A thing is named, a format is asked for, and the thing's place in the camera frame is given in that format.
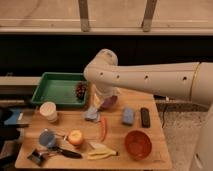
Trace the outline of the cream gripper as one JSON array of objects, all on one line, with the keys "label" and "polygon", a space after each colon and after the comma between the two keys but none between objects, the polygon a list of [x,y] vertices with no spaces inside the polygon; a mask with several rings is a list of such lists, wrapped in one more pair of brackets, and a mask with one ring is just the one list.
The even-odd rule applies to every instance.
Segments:
[{"label": "cream gripper", "polygon": [[106,110],[101,109],[101,105],[104,102],[105,99],[115,95],[118,97],[119,90],[117,87],[111,87],[111,86],[93,86],[93,105],[99,109],[99,110]]}]

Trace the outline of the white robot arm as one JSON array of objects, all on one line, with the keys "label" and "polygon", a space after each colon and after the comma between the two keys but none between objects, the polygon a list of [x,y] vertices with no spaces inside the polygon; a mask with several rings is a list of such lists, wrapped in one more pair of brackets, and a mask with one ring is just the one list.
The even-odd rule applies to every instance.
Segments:
[{"label": "white robot arm", "polygon": [[84,68],[84,77],[105,100],[116,88],[190,101],[208,109],[189,171],[213,171],[213,62],[119,66],[116,54],[100,50]]}]

